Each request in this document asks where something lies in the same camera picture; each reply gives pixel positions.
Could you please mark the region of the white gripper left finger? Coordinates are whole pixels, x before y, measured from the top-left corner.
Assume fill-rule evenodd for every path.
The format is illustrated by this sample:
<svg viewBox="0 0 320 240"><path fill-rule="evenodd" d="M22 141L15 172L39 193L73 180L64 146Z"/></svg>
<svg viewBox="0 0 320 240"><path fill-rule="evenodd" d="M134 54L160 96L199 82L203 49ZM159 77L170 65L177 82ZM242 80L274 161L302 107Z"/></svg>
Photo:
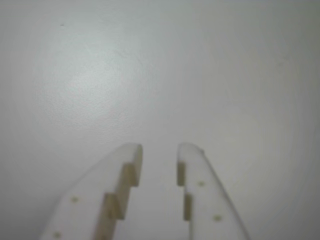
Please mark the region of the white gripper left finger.
<svg viewBox="0 0 320 240"><path fill-rule="evenodd" d="M42 240L111 240L138 187L143 147L125 143L84 174L59 200Z"/></svg>

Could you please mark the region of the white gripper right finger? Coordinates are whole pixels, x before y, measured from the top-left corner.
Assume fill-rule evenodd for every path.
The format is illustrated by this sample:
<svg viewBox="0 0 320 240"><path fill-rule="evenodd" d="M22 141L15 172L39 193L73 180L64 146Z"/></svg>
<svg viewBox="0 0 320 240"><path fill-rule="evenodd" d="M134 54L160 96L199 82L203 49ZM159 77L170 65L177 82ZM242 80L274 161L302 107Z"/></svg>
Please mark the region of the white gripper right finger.
<svg viewBox="0 0 320 240"><path fill-rule="evenodd" d="M248 240L249 233L204 151L193 143L177 149L177 185L191 240Z"/></svg>

